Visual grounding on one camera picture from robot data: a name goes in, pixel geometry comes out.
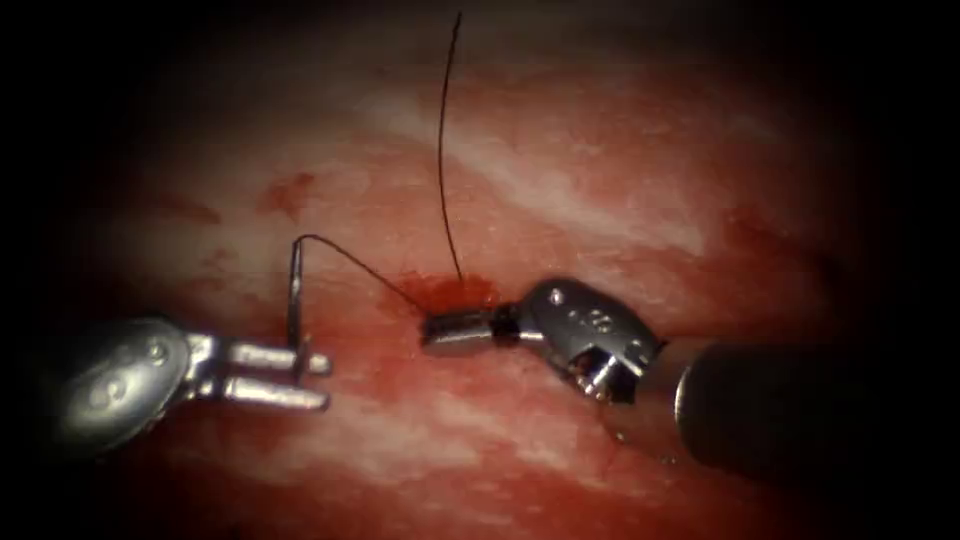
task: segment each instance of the black suture thread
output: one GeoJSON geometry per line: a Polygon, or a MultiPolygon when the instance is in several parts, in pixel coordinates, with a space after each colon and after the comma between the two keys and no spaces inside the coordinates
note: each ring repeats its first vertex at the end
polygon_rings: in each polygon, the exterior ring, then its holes
{"type": "MultiPolygon", "coordinates": [[[[342,247],[338,246],[338,245],[336,244],[336,242],[334,242],[333,240],[329,240],[329,239],[324,238],[324,237],[322,237],[322,236],[320,236],[320,235],[318,235],[318,234],[304,234],[304,235],[301,235],[301,236],[300,236],[299,238],[297,238],[296,240],[294,240],[294,242],[293,242],[294,249],[296,249],[297,244],[299,244],[299,243],[302,242],[303,240],[316,240],[317,242],[320,242],[321,244],[325,244],[325,245],[329,246],[330,248],[332,248],[332,249],[333,249],[334,251],[336,251],[337,253],[343,255],[344,257],[346,257],[350,262],[352,262],[353,264],[355,264],[355,265],[359,266],[360,268],[362,268],[366,273],[368,273],[368,274],[370,274],[371,276],[373,276],[374,279],[376,279],[376,280],[379,281],[380,283],[383,283],[383,285],[386,286],[388,289],[390,289],[391,291],[393,291],[393,292],[397,293],[398,295],[400,295],[404,300],[407,301],[408,304],[410,304],[411,306],[417,308],[422,314],[424,314],[424,315],[426,315],[426,316],[430,316],[430,315],[431,315],[430,311],[428,311],[427,308],[423,307],[423,305],[421,305],[420,302],[417,302],[416,300],[413,299],[413,297],[411,297],[411,296],[408,295],[407,293],[403,292],[403,289],[401,289],[400,287],[397,287],[397,286],[394,285],[393,283],[390,283],[390,280],[388,280],[387,278],[381,276],[376,270],[374,270],[373,268],[370,268],[369,266],[367,266],[366,264],[364,264],[362,261],[360,261],[360,259],[354,257],[349,251],[347,251],[347,250],[343,249],[342,247]]],[[[300,304],[299,298],[297,299],[296,304],[297,304],[297,306],[299,306],[299,304],[300,304]]]]}
{"type": "Polygon", "coordinates": [[[453,54],[457,49],[457,37],[460,35],[460,20],[462,18],[463,13],[457,12],[457,20],[453,23],[453,35],[450,38],[450,50],[447,53],[447,68],[443,75],[443,93],[440,96],[440,127],[437,130],[437,181],[440,184],[440,209],[443,211],[443,228],[447,232],[450,256],[453,257],[453,266],[457,269],[457,278],[461,283],[463,283],[463,272],[460,271],[457,249],[453,246],[450,218],[447,216],[447,195],[443,185],[443,126],[447,117],[447,91],[450,88],[450,70],[453,67],[453,54]]]}

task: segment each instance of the metal pin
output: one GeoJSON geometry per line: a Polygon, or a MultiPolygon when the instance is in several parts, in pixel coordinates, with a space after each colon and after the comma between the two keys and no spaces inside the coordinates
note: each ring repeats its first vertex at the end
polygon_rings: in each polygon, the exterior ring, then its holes
{"type": "Polygon", "coordinates": [[[303,241],[293,242],[290,257],[290,290],[287,295],[287,346],[300,350],[300,290],[303,288],[303,241]]]}

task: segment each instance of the blood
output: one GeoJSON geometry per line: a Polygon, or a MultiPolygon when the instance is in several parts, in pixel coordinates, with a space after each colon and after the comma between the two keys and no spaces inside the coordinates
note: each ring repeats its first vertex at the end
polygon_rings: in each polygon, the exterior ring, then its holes
{"type": "MultiPolygon", "coordinates": [[[[407,272],[396,285],[431,313],[443,313],[494,306],[503,301],[492,281],[475,274],[464,274],[463,281],[453,275],[423,275],[407,272]]],[[[388,315],[419,313],[405,299],[384,289],[377,307],[388,315]]]]}
{"type": "Polygon", "coordinates": [[[309,173],[298,173],[292,177],[280,178],[272,182],[257,201],[257,212],[270,214],[283,212],[290,221],[299,223],[300,212],[307,206],[310,188],[316,177],[309,173]]]}

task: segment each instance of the metal jaw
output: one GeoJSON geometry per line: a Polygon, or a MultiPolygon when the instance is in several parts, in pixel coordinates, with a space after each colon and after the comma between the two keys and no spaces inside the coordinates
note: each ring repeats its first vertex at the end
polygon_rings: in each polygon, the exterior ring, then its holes
{"type": "Polygon", "coordinates": [[[584,394],[614,402],[633,399],[659,348],[633,310],[567,278],[537,283],[518,303],[428,317],[421,331],[421,348],[431,356],[529,348],[584,394]]]}
{"type": "Polygon", "coordinates": [[[541,281],[522,302],[540,349],[564,378],[601,401],[632,402],[637,381],[656,358],[659,340],[622,302],[580,281],[541,281]]]}
{"type": "Polygon", "coordinates": [[[206,334],[187,334],[190,365],[183,378],[183,399],[223,399],[259,403],[286,409],[324,410],[326,393],[283,385],[249,376],[234,375],[229,368],[247,368],[297,375],[329,375],[330,360],[322,354],[301,358],[298,351],[227,341],[206,334]]]}

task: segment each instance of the bleeding spot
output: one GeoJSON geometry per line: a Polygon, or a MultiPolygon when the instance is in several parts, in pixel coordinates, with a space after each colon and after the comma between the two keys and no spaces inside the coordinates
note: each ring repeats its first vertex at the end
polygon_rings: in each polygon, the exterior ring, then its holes
{"type": "MultiPolygon", "coordinates": [[[[431,312],[446,312],[492,306],[501,302],[494,284],[477,275],[466,274],[463,281],[456,276],[424,276],[417,272],[403,274],[397,287],[431,312]]],[[[418,313],[397,293],[385,290],[378,304],[390,315],[418,313]]]]}
{"type": "Polygon", "coordinates": [[[261,214],[283,212],[290,221],[297,223],[300,212],[306,206],[310,187],[315,180],[316,178],[308,173],[275,180],[260,195],[257,201],[257,212],[261,214]]]}

